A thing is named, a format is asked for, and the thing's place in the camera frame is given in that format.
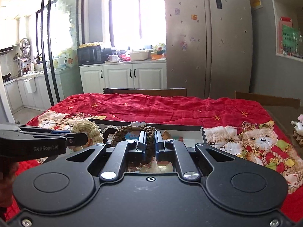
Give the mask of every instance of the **sliding glass door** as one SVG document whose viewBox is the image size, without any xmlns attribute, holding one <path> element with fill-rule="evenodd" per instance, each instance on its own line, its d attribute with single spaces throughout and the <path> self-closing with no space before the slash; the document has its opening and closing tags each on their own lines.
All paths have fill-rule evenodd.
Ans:
<svg viewBox="0 0 303 227">
<path fill-rule="evenodd" d="M 41 59 L 51 106 L 83 93 L 77 49 L 84 43 L 83 0 L 41 0 L 34 56 Z"/>
</svg>

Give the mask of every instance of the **human hand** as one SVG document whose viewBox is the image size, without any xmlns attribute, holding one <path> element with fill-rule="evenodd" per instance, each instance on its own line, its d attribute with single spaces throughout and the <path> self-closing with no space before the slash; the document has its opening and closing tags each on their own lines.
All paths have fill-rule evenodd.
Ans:
<svg viewBox="0 0 303 227">
<path fill-rule="evenodd" d="M 13 182 L 16 178 L 16 171 L 19 168 L 19 163 L 15 162 L 10 165 L 10 171 L 3 178 L 3 173 L 0 173 L 0 207 L 9 207 L 13 203 Z"/>
</svg>

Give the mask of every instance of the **pink flower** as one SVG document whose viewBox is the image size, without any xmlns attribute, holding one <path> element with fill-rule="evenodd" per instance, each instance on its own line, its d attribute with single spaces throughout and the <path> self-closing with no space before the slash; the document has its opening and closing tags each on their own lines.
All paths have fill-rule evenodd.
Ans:
<svg viewBox="0 0 303 227">
<path fill-rule="evenodd" d="M 303 123 L 303 114 L 300 114 L 300 116 L 298 117 L 298 120 Z"/>
</svg>

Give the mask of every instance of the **chair backrest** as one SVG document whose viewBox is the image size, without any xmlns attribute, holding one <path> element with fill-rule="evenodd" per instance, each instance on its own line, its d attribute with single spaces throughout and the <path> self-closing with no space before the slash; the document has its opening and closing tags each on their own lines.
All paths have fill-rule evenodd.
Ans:
<svg viewBox="0 0 303 227">
<path fill-rule="evenodd" d="M 177 89 L 115 89 L 103 88 L 104 94 L 143 94 L 149 96 L 187 96 L 186 88 Z"/>
<path fill-rule="evenodd" d="M 244 93 L 239 91 L 234 91 L 234 98 L 256 101 L 259 102 L 262 106 L 282 106 L 282 107 L 293 107 L 296 109 L 300 107 L 300 103 L 301 103 L 300 99 L 267 96 L 267 95 L 260 95 L 255 93 Z"/>
</svg>

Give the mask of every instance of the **window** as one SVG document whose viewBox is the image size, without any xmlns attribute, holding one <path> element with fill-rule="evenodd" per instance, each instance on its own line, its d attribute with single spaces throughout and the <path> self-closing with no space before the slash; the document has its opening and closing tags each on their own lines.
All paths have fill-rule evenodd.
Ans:
<svg viewBox="0 0 303 227">
<path fill-rule="evenodd" d="M 110 0 L 109 12 L 112 47 L 166 43 L 164 0 Z"/>
</svg>

